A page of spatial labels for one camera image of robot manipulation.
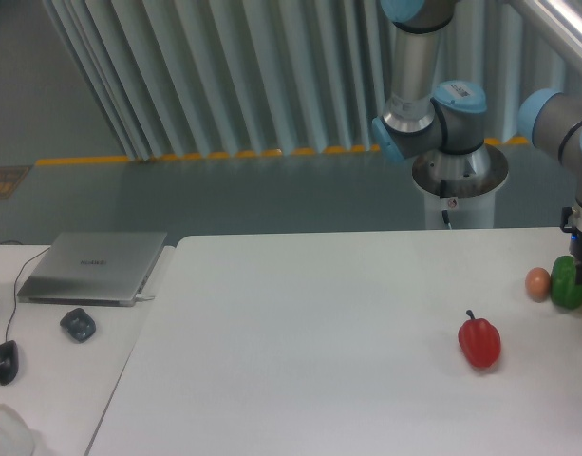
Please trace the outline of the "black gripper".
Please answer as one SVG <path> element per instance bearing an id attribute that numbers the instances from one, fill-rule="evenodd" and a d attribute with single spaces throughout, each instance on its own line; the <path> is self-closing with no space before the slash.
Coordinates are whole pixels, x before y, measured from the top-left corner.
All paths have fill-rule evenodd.
<path id="1" fill-rule="evenodd" d="M 560 230 L 570 235 L 570 252 L 575 258 L 575 279 L 582 286 L 582 206 L 566 206 L 561 209 Z"/>

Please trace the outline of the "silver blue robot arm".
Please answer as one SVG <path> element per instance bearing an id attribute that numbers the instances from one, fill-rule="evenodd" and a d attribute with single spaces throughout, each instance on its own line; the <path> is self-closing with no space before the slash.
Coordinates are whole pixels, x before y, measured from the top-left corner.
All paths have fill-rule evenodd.
<path id="1" fill-rule="evenodd" d="M 471 82 L 434 80 L 441 32 L 455 3 L 384 1 L 382 9 L 397 38 L 391 95 L 372 121 L 373 136 L 389 160 L 412 160 L 428 228 L 490 228 L 509 165 L 484 141 L 485 93 Z M 518 130 L 575 176 L 574 203 L 562 209 L 560 228 L 571 237 L 576 282 L 582 284 L 582 95 L 536 91 L 518 111 Z"/>

